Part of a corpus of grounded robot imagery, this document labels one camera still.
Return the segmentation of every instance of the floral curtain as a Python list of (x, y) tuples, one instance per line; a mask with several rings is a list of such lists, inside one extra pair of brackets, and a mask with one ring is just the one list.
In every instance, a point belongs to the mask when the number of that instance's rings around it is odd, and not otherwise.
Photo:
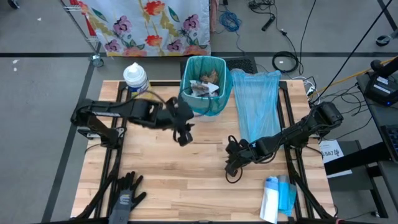
[(209, 0), (81, 0), (108, 56), (210, 54)]

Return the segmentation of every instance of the blue cable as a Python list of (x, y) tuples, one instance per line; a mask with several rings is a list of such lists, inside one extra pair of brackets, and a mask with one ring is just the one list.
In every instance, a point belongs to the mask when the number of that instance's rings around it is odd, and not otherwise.
[(228, 10), (228, 8), (225, 6), (225, 11), (221, 11), (222, 14), (220, 15), (219, 21), (220, 24), (224, 26), (224, 30), (227, 30), (228, 32), (235, 32), (235, 34), (238, 36), (238, 39), (236, 40), (236, 47), (242, 51), (243, 54), (246, 54), (244, 50), (242, 50), (239, 47), (239, 39), (241, 38), (241, 36), (238, 34), (238, 30), (242, 24), (242, 20), (238, 19), (237, 15), (233, 12), (231, 12), (230, 10)]
[(238, 19), (235, 13), (231, 12), (228, 10), (228, 8), (225, 6), (225, 11), (220, 11), (223, 12), (222, 15), (220, 15), (220, 23), (225, 27), (226, 30), (229, 32), (236, 32), (239, 30), (239, 27), (242, 24), (242, 20)]

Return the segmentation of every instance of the plastic bottle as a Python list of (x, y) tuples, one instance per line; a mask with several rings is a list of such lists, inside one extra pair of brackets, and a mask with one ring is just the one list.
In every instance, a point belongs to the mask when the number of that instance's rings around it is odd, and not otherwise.
[(139, 64), (134, 62), (132, 65), (124, 69), (123, 78), (126, 81), (131, 91), (131, 96), (137, 96), (137, 98), (145, 98), (148, 100), (153, 99), (153, 94), (142, 93), (146, 90), (151, 90), (151, 86), (147, 77), (147, 74)]

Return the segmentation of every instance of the black floor mat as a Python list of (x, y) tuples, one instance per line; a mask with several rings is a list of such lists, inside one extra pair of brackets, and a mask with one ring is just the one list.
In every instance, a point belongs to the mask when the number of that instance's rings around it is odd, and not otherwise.
[[(231, 71), (234, 68), (240, 68), (246, 73), (255, 74), (257, 73), (256, 61), (254, 57), (239, 57), (239, 58), (223, 58), (226, 62), (226, 66)], [(184, 75), (185, 66), (187, 61), (180, 63), (181, 78)]]

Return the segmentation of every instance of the white cap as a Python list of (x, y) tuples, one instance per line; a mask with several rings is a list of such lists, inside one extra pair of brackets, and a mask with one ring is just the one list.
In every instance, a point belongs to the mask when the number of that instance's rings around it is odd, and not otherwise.
[(124, 69), (123, 78), (131, 87), (141, 87), (147, 81), (147, 74), (139, 64), (134, 62)]

